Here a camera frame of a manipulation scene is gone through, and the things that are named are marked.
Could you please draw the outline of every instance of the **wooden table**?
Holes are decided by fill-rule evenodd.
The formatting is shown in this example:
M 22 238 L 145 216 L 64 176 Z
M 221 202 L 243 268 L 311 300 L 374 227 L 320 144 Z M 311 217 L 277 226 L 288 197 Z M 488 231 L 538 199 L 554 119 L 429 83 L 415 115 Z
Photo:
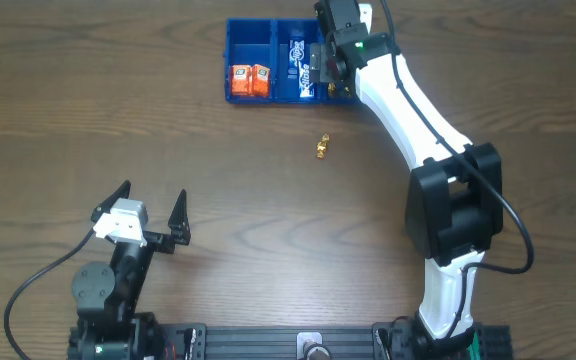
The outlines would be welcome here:
M 2 327 L 14 289 L 73 248 L 125 179 L 160 231 L 188 190 L 192 243 L 155 256 L 139 303 L 164 322 L 371 324 L 416 310 L 408 169 L 378 119 L 224 101 L 226 19 L 311 17 L 312 3 L 0 0 L 0 359 L 14 358 Z M 497 147 L 534 237 L 531 272 L 477 275 L 476 320 L 511 325 L 518 358 L 576 357 L 576 1 L 391 10 L 421 88 Z M 486 261 L 517 266 L 506 220 Z M 22 294 L 13 332 L 33 358 L 65 357 L 73 274 L 111 252 L 92 241 Z

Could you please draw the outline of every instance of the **blue bin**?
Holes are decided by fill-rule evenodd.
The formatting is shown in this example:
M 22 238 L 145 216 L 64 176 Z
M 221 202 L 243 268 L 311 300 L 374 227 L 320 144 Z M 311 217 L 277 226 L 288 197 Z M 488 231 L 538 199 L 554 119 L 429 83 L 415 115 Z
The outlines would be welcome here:
M 288 47 L 291 35 L 305 41 L 304 58 L 310 58 L 310 44 L 324 39 L 316 19 L 228 19 L 224 52 L 224 93 L 233 104 L 348 104 L 356 99 L 328 97 L 327 84 L 315 85 L 315 96 L 299 97 L 299 80 L 288 78 Z M 232 65 L 260 64 L 270 68 L 270 96 L 267 98 L 230 94 Z

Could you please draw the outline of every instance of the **orange snack packet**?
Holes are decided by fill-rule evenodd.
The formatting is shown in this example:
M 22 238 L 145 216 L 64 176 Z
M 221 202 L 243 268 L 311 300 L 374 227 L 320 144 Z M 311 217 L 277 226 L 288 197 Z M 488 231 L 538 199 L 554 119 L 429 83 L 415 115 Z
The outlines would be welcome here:
M 248 96 L 252 94 L 250 86 L 251 68 L 249 65 L 233 65 L 230 68 L 230 93 Z
M 252 67 L 252 94 L 268 97 L 270 95 L 270 69 L 263 65 Z

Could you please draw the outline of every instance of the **wire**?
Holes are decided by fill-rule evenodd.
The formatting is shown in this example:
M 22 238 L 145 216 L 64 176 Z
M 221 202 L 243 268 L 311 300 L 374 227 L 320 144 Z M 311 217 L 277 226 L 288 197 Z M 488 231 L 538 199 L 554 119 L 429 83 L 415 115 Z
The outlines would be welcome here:
M 10 346 L 12 346 L 12 348 L 15 350 L 15 352 L 17 353 L 17 355 L 19 355 L 19 357 L 21 359 L 30 360 L 28 355 L 26 355 L 26 353 L 24 353 L 23 350 L 21 350 L 21 348 L 19 347 L 19 344 L 17 344 L 17 341 L 15 341 L 15 337 L 12 336 L 12 332 L 10 331 L 10 312 L 12 310 L 12 306 L 15 303 L 15 300 L 17 300 L 19 295 L 21 295 L 21 293 L 30 284 L 32 284 L 35 280 L 39 279 L 41 276 L 46 274 L 48 271 L 56 268 L 57 266 L 59 266 L 64 261 L 70 259 L 79 250 L 81 250 L 81 248 L 84 247 L 84 245 L 86 245 L 88 240 L 90 240 L 90 237 L 92 236 L 92 234 L 94 234 L 94 232 L 95 231 L 93 229 L 90 229 L 90 231 L 88 231 L 88 234 L 86 234 L 86 236 L 83 238 L 83 240 L 81 240 L 81 242 L 79 243 L 79 245 L 77 245 L 77 247 L 72 249 L 68 254 L 57 259 L 57 261 L 55 261 L 52 264 L 46 266 L 45 268 L 39 270 L 39 272 L 37 272 L 35 275 L 28 278 L 28 280 L 24 281 L 24 283 L 21 284 L 21 286 L 19 286 L 19 288 L 17 288 L 17 290 L 15 290 L 15 292 L 12 294 L 12 296 L 10 297 L 10 300 L 8 300 L 8 305 L 6 305 L 6 310 L 4 311 L 4 330 L 6 331 L 6 337 L 8 338 L 8 342 L 10 343 Z
M 381 6 L 384 9 L 384 13 L 386 15 L 386 20 L 388 22 L 388 31 L 390 32 L 390 41 L 392 42 L 392 49 L 394 51 L 394 49 L 397 48 L 397 45 L 395 42 L 395 26 L 394 26 L 394 23 L 392 21 L 392 15 L 390 14 L 390 9 L 388 9 L 388 4 L 386 3 L 386 0 L 380 0 L 380 1 L 381 1 Z M 464 167 L 466 172 L 468 174 L 472 175 L 477 180 L 479 185 L 482 186 L 484 189 L 486 189 L 486 191 L 488 191 L 495 198 L 495 200 L 497 200 L 501 204 L 501 206 L 504 209 L 506 209 L 506 211 L 508 212 L 508 215 L 510 215 L 510 218 L 512 219 L 512 221 L 515 223 L 515 225 L 517 225 L 517 228 L 519 229 L 519 233 L 521 234 L 521 236 L 524 240 L 524 245 L 526 246 L 526 263 L 520 268 L 508 268 L 508 267 L 504 267 L 504 266 L 485 264 L 485 263 L 468 263 L 461 269 L 461 274 L 462 274 L 461 299 L 459 301 L 459 307 L 457 309 L 457 312 L 455 313 L 455 319 L 453 320 L 452 325 L 450 326 L 450 329 L 448 330 L 448 333 L 446 334 L 445 338 L 447 339 L 447 338 L 450 338 L 450 336 L 452 336 L 452 333 L 455 331 L 457 324 L 461 320 L 461 314 L 464 310 L 464 306 L 466 303 L 466 290 L 467 290 L 467 286 L 468 286 L 468 270 L 470 270 L 472 268 L 481 268 L 481 269 L 486 269 L 486 270 L 497 271 L 497 272 L 504 273 L 504 274 L 523 274 L 526 271 L 530 270 L 530 268 L 532 267 L 532 264 L 535 260 L 535 250 L 534 250 L 532 241 L 530 240 L 530 234 L 528 233 L 528 229 L 526 228 L 526 225 L 523 223 L 523 221 L 521 220 L 521 218 L 519 217 L 519 215 L 517 214 L 515 209 L 513 209 L 513 207 L 510 205 L 510 203 L 497 190 L 495 190 L 495 188 L 492 186 L 492 184 L 490 184 L 490 182 L 488 182 L 488 180 L 486 180 L 486 178 L 477 169 L 475 169 L 466 159 L 463 158 L 463 156 L 461 154 L 459 154 L 455 149 L 453 149 L 450 146 L 450 144 L 448 144 L 448 142 L 446 142 L 446 140 L 443 138 L 443 136 L 441 136 L 439 134 L 439 132 L 437 132 L 437 130 L 432 126 L 432 124 L 430 124 L 430 122 L 428 121 L 426 116 L 423 114 L 423 112 L 419 109 L 419 107 L 417 107 L 417 104 L 415 104 L 414 100 L 410 97 L 410 95 L 406 91 L 406 88 L 404 87 L 403 82 L 401 81 L 401 78 L 399 76 L 399 72 L 397 70 L 396 57 L 397 57 L 397 54 L 393 53 L 392 54 L 392 69 L 393 69 L 393 73 L 395 75 L 395 81 L 396 81 L 397 87 L 401 91 L 402 95 L 406 98 L 406 101 L 408 101 L 408 104 L 410 104 L 410 106 L 413 108 L 413 110 L 415 111 L 417 116 L 419 116 L 421 121 L 424 123 L 424 125 L 426 125 L 426 127 L 433 134 L 433 136 L 435 138 L 437 138 L 437 142 L 439 144 L 443 145 L 443 147 L 446 148 L 446 150 L 448 150 L 448 152 L 450 152 L 450 154 L 453 156 L 453 158 L 455 160 L 457 160 L 457 162 L 459 162 L 459 164 L 461 166 Z

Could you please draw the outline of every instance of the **wooden surface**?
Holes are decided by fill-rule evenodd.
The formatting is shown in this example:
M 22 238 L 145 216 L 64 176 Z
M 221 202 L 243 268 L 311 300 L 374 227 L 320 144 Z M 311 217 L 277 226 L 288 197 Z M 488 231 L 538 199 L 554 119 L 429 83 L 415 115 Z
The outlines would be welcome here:
M 379 121 L 224 101 L 226 19 L 311 17 L 312 3 L 0 1 L 0 359 L 14 358 L 9 296 L 79 242 L 124 179 L 156 230 L 188 190 L 192 244 L 155 256 L 139 303 L 164 322 L 372 324 L 415 311 L 408 170 Z M 391 10 L 421 88 L 501 153 L 505 194 L 534 236 L 530 273 L 477 275 L 475 319 L 511 325 L 518 358 L 576 358 L 576 1 Z M 65 357 L 72 276 L 111 251 L 91 242 L 20 297 L 13 332 L 33 358 Z M 486 258 L 523 261 L 510 221 Z

